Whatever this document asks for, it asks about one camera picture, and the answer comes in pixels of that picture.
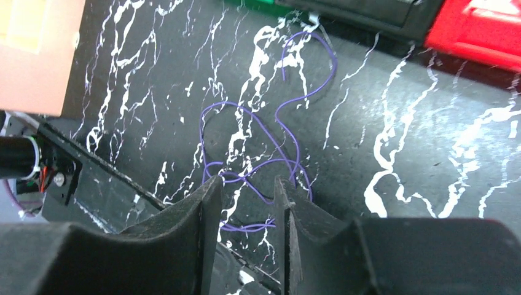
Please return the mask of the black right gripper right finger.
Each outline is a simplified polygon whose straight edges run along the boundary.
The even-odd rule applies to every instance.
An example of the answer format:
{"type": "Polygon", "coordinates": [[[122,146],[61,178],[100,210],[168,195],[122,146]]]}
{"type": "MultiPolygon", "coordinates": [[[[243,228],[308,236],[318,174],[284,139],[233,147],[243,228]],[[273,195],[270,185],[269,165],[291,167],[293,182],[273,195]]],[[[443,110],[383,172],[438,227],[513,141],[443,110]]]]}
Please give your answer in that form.
{"type": "Polygon", "coordinates": [[[282,294],[519,294],[520,242],[483,219],[343,222],[274,183],[282,294]]]}

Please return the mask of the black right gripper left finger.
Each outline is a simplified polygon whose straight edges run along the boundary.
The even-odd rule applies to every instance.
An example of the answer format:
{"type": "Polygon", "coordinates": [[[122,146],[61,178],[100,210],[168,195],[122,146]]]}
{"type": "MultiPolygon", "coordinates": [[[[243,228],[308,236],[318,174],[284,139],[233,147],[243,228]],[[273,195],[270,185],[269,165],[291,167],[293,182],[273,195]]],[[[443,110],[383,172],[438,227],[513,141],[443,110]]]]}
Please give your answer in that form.
{"type": "Polygon", "coordinates": [[[208,294],[222,179],[119,234],[73,222],[1,225],[2,294],[208,294]]]}

